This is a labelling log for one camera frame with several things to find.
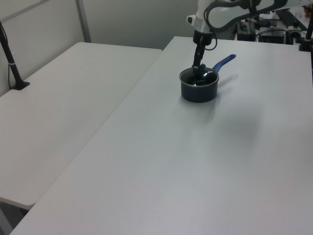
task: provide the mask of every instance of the floor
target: floor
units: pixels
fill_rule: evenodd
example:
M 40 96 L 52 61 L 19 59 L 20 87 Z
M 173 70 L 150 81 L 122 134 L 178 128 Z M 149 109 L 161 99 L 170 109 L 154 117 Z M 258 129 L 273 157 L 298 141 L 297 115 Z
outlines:
M 0 235 L 9 235 L 27 212 L 19 207 L 0 202 Z

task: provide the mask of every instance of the blue saucepan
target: blue saucepan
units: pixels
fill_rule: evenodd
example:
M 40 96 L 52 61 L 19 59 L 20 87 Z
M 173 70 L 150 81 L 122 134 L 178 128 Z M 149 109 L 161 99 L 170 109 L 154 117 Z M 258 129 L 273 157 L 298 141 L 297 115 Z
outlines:
M 195 103 L 204 103 L 213 100 L 217 95 L 217 84 L 220 79 L 218 72 L 221 67 L 233 60 L 236 55 L 232 54 L 218 62 L 212 69 L 202 65 L 198 73 L 194 74 L 189 68 L 179 75 L 181 81 L 181 95 L 186 100 Z

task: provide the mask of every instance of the gray wall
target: gray wall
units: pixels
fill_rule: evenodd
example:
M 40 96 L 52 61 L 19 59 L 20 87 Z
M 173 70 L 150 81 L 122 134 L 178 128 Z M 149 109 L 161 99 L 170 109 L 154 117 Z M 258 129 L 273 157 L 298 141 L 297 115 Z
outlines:
M 49 0 L 4 22 L 3 27 L 22 79 L 84 41 L 75 0 Z M 9 90 L 7 66 L 0 47 L 0 96 Z
M 174 36 L 192 37 L 186 16 L 198 0 L 81 0 L 93 43 L 164 49 Z

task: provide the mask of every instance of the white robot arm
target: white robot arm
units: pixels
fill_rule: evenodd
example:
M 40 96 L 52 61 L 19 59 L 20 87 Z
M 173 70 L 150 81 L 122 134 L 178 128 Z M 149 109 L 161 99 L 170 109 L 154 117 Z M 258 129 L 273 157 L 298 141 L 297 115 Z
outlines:
M 272 10 L 311 3 L 313 0 L 199 0 L 196 15 L 187 17 L 194 26 L 193 40 L 197 44 L 194 72 L 201 63 L 205 46 L 212 42 L 212 32 L 225 31 L 240 20 Z

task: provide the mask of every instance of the pot rim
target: pot rim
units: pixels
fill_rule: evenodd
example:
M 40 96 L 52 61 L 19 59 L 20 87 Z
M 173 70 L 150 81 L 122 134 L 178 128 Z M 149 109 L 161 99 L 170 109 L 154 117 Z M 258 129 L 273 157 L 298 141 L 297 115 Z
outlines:
M 214 73 L 217 75 L 216 80 L 215 80 L 214 82 L 212 82 L 212 83 L 210 83 L 210 84 L 206 84 L 206 85 L 201 85 L 201 86 L 191 85 L 191 84 L 185 83 L 184 81 L 181 80 L 181 75 L 182 75 L 184 72 L 187 72 L 187 71 L 189 71 L 189 70 L 192 70 L 192 68 L 188 68 L 188 69 L 182 71 L 182 72 L 180 73 L 180 75 L 179 75 L 180 82 L 183 83 L 183 84 L 185 84 L 185 85 L 187 85 L 187 86 L 189 86 L 189 87 L 194 87 L 194 88 L 208 87 L 208 86 L 211 86 L 211 85 L 213 85 L 214 83 L 218 82 L 219 79 L 220 79 L 219 73 L 216 72 L 214 69 L 205 68 L 204 71 L 212 71 L 212 72 L 214 72 Z

